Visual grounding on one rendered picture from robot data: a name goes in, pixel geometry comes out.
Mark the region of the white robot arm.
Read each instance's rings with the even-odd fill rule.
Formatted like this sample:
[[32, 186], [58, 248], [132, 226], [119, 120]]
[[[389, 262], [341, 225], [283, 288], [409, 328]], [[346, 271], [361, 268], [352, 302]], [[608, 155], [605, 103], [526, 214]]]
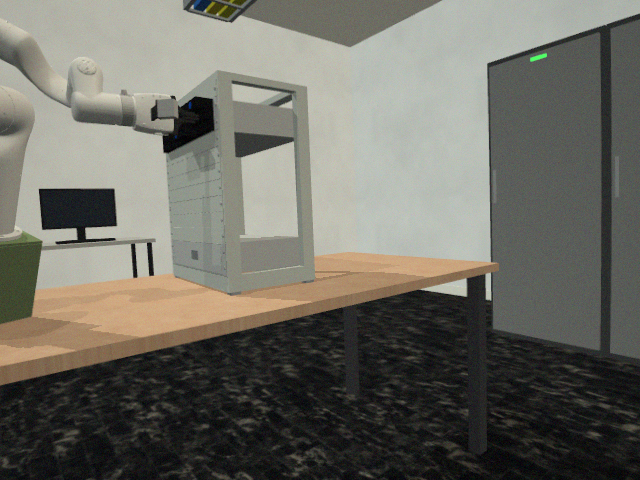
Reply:
[[[103, 92], [103, 74], [90, 58], [74, 59], [65, 80], [47, 62], [34, 37], [0, 18], [0, 59], [15, 66], [49, 98], [71, 108], [77, 122], [131, 127], [134, 102], [127, 90]], [[178, 101], [155, 100], [151, 121], [177, 119]], [[156, 118], [157, 117], [157, 118]], [[24, 156], [35, 120], [29, 99], [0, 86], [0, 242], [22, 236], [15, 226]]]

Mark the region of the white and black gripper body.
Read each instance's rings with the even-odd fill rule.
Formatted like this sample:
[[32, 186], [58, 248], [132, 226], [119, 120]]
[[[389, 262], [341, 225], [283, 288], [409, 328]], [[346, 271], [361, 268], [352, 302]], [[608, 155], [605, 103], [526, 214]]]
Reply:
[[[174, 119], [156, 119], [151, 121], [151, 108], [155, 105], [155, 100], [172, 99], [164, 94], [132, 94], [134, 102], [134, 122], [131, 126], [133, 130], [155, 135], [168, 135], [158, 133], [172, 133], [174, 130]], [[137, 105], [137, 109], [136, 109]]]

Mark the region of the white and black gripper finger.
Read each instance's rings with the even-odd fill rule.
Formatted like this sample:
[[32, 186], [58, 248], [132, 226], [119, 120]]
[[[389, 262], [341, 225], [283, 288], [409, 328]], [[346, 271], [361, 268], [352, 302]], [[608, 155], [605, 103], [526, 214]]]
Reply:
[[[175, 96], [170, 96], [172, 99], [176, 100]], [[188, 112], [188, 111], [184, 111], [183, 109], [181, 109], [181, 107], [178, 105], [178, 116], [180, 117], [199, 117], [199, 114], [195, 114], [195, 112]]]
[[174, 130], [172, 133], [168, 133], [168, 135], [172, 135], [172, 136], [177, 136], [178, 134], [178, 128], [183, 124], [195, 124], [195, 122], [199, 121], [199, 118], [197, 117], [182, 117], [179, 119], [174, 119]]

